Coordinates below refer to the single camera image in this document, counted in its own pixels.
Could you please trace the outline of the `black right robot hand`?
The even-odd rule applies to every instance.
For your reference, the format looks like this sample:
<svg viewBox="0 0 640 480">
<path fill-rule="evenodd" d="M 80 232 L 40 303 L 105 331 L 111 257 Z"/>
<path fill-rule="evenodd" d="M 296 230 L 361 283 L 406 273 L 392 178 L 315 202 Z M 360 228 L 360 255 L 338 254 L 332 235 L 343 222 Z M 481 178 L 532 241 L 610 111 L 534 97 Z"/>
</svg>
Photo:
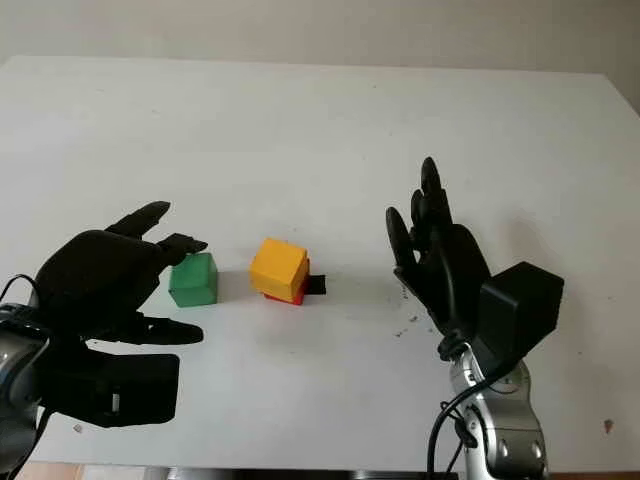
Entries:
<svg viewBox="0 0 640 480">
<path fill-rule="evenodd" d="M 422 164 L 421 186 L 412 194 L 410 210 L 411 226 L 396 208 L 386 210 L 394 274 L 443 336 L 469 341 L 475 335 L 480 287 L 490 272 L 470 230 L 453 221 L 431 157 Z"/>
</svg>

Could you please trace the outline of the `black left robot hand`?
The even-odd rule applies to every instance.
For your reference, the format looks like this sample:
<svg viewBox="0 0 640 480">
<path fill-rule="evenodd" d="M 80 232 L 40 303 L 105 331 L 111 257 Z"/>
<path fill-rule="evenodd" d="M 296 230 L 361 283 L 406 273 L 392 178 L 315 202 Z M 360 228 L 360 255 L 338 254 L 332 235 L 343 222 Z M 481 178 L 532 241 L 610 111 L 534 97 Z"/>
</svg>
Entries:
<svg viewBox="0 0 640 480">
<path fill-rule="evenodd" d="M 140 311 L 164 270 L 207 247 L 178 233 L 157 243 L 143 239 L 169 207 L 167 201 L 151 202 L 103 230 L 79 233 L 57 250 L 36 275 L 38 303 L 47 324 L 83 340 L 136 345 L 201 342 L 201 328 Z"/>
</svg>

